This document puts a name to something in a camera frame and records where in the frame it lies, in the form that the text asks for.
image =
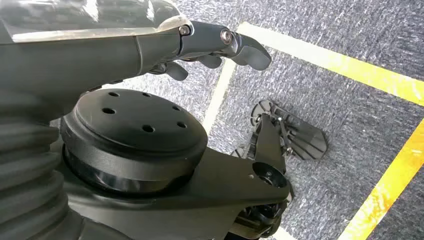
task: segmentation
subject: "yellow line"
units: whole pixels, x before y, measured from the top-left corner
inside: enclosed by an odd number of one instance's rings
[[[367,239],[423,164],[424,119],[397,154],[338,240]]]
[[[424,81],[247,22],[238,27],[238,32],[263,45],[424,106]]]

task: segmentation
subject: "black circular disc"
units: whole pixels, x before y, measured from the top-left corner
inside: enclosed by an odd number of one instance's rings
[[[126,89],[82,96],[63,118],[61,135],[69,152],[85,165],[152,184],[191,174],[208,142],[202,125],[182,107]]]

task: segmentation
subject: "gray carpet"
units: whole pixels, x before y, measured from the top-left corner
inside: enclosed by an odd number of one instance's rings
[[[247,21],[338,53],[424,80],[424,3],[421,0],[177,0],[192,20],[235,29]],[[319,161],[289,159],[295,198],[282,227],[298,240],[341,234],[419,122],[424,107],[268,48],[263,72],[238,66],[209,137],[230,153],[251,130],[248,115],[271,99],[321,128],[329,149]],[[176,102],[203,121],[221,68],[183,63],[177,82],[146,75],[117,87]],[[424,170],[415,176],[369,239],[424,239]]]

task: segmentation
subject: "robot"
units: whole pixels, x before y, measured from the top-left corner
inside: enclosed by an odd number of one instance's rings
[[[294,197],[286,159],[327,149],[269,100],[226,155],[181,106],[100,89],[144,74],[182,81],[176,61],[270,65],[256,40],[168,0],[2,0],[0,18],[0,240],[268,237]]]

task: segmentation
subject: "metal screw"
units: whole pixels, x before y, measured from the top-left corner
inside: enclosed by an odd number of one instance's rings
[[[181,36],[187,36],[190,34],[190,27],[187,25],[182,25],[179,27],[179,34],[181,34]]]
[[[288,154],[293,154],[293,149],[291,147],[287,148],[286,152]]]
[[[233,40],[233,35],[231,34],[230,30],[224,28],[221,31],[221,40],[226,45],[229,45],[231,43],[231,41]]]
[[[256,117],[256,122],[259,123],[261,121],[262,116],[260,114],[257,115]]]

